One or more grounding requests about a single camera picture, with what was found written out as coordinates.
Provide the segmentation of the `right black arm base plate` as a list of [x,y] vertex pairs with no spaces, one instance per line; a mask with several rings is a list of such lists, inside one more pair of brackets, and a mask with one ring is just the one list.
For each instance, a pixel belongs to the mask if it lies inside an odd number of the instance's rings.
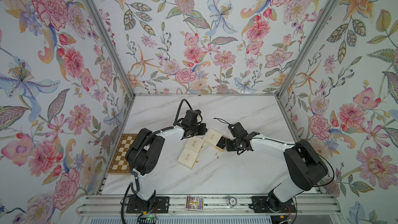
[[255,213],[296,213],[296,205],[293,199],[285,203],[280,202],[277,198],[269,196],[253,196],[249,208]]

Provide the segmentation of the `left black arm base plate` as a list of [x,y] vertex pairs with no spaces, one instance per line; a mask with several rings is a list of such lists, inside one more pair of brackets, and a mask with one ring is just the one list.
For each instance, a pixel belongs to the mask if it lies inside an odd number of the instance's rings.
[[125,212],[128,214],[144,212],[167,214],[170,207],[170,197],[151,197],[148,201],[144,201],[137,196],[131,196],[128,198],[125,207]]

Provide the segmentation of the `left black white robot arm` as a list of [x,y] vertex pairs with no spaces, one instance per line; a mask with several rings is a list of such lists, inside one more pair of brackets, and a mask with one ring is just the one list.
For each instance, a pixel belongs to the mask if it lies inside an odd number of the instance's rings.
[[141,200],[148,201],[155,195],[149,174],[157,165],[164,144],[204,135],[207,128],[202,121],[200,110],[188,110],[185,117],[172,126],[157,131],[147,128],[139,131],[125,155],[125,160],[128,162],[130,174],[134,176],[136,194]]

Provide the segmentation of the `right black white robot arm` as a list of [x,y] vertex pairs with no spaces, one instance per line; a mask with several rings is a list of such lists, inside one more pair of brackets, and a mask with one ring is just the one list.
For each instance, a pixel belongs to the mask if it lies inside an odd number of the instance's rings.
[[248,133],[238,122],[228,124],[232,139],[226,140],[226,151],[241,155],[246,151],[262,152],[286,162],[289,177],[268,193],[268,202],[286,203],[311,190],[329,172],[320,155],[305,140],[286,143],[258,132]]

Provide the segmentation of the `cream drawer jewelry box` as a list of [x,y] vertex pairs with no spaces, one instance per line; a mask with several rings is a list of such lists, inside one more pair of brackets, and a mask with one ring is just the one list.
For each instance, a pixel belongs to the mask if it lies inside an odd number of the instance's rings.
[[196,160],[199,156],[199,153],[196,151],[192,151],[188,148],[184,148],[182,153],[177,159],[177,162],[184,167],[187,167],[192,170],[193,166],[196,163]]

